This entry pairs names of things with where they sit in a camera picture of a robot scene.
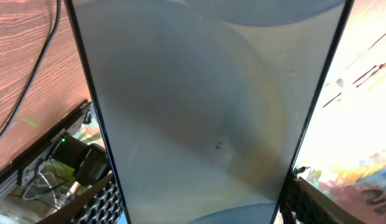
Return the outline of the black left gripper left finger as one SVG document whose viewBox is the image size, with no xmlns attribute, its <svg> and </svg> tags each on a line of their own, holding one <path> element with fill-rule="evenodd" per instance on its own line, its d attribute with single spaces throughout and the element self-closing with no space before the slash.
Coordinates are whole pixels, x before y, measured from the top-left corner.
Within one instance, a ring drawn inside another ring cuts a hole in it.
<svg viewBox="0 0 386 224">
<path fill-rule="evenodd" d="M 114 224 L 123 212 L 120 190 L 110 172 L 93 187 L 38 224 Z"/>
</svg>

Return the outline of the blue screen smartphone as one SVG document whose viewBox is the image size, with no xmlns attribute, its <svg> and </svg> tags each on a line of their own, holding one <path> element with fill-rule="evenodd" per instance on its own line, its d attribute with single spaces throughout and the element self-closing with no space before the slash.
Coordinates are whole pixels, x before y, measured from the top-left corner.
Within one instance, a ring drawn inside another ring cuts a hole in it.
<svg viewBox="0 0 386 224">
<path fill-rule="evenodd" d="M 67 1 L 128 223 L 272 223 L 352 1 Z"/>
</svg>

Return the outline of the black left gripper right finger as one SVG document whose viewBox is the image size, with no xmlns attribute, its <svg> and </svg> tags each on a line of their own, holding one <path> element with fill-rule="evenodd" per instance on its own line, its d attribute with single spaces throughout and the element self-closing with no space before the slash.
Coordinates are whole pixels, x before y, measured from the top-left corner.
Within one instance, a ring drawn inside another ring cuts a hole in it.
<svg viewBox="0 0 386 224">
<path fill-rule="evenodd" d="M 282 190 L 279 211 L 284 224 L 363 224 L 299 175 L 307 167 L 293 169 Z"/>
</svg>

